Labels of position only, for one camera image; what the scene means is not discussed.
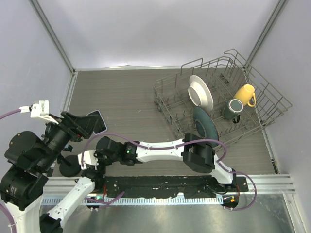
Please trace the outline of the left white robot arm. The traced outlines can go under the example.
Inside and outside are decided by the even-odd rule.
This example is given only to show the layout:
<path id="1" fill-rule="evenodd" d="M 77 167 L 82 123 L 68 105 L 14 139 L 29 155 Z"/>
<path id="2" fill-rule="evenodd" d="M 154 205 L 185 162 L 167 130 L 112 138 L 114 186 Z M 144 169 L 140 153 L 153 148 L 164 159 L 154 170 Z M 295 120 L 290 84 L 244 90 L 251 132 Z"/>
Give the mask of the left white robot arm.
<path id="1" fill-rule="evenodd" d="M 62 112 L 51 116 L 42 137 L 32 131 L 16 134 L 4 156 L 12 164 L 0 183 L 0 196 L 15 225 L 14 233 L 61 233 L 82 200 L 103 189 L 103 172 L 88 168 L 65 198 L 46 214 L 40 215 L 46 173 L 56 160 L 64 161 L 62 151 L 68 142 L 88 139 L 100 124 L 99 115 L 74 116 Z"/>

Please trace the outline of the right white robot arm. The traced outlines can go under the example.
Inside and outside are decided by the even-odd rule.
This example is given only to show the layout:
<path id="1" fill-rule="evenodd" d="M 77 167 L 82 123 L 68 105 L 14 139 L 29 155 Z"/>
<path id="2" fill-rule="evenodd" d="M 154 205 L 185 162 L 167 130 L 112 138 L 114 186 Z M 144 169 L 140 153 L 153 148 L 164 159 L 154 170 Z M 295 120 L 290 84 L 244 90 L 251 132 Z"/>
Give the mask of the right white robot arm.
<path id="1" fill-rule="evenodd" d="M 169 142 L 150 143 L 127 138 L 121 143 L 110 139 L 110 133 L 102 133 L 100 136 L 96 149 L 84 148 L 78 154 L 82 170 L 86 170 L 87 166 L 98 168 L 114 162 L 133 166 L 151 161 L 172 160 L 184 162 L 195 172 L 210 174 L 226 192 L 237 186 L 234 170 L 222 162 L 227 148 L 219 140 L 201 139 L 188 133 L 183 139 Z"/>

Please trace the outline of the black phone stand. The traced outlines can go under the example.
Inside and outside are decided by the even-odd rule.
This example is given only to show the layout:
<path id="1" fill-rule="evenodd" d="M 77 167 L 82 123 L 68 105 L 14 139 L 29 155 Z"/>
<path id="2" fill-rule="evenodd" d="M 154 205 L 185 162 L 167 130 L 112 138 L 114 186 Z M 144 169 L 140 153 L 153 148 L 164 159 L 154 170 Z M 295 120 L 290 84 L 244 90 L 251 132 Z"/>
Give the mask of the black phone stand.
<path id="1" fill-rule="evenodd" d="M 56 161 L 59 164 L 59 171 L 64 177 L 74 177 L 81 171 L 78 156 L 75 154 L 66 157 L 59 154 Z"/>

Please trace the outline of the lilac case phone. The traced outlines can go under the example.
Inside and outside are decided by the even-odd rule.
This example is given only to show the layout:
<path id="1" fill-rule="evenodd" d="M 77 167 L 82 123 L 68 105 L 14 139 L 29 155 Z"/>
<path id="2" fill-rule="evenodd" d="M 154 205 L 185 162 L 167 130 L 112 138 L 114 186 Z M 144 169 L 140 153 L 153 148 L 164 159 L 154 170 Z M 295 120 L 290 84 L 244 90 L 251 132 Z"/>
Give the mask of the lilac case phone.
<path id="1" fill-rule="evenodd" d="M 94 135 L 98 135 L 100 133 L 104 133 L 107 131 L 107 125 L 104 121 L 104 118 L 101 114 L 101 112 L 99 110 L 95 110 L 95 111 L 92 111 L 90 113 L 87 114 L 87 116 L 97 116 L 98 117 L 98 121 L 94 127 Z"/>

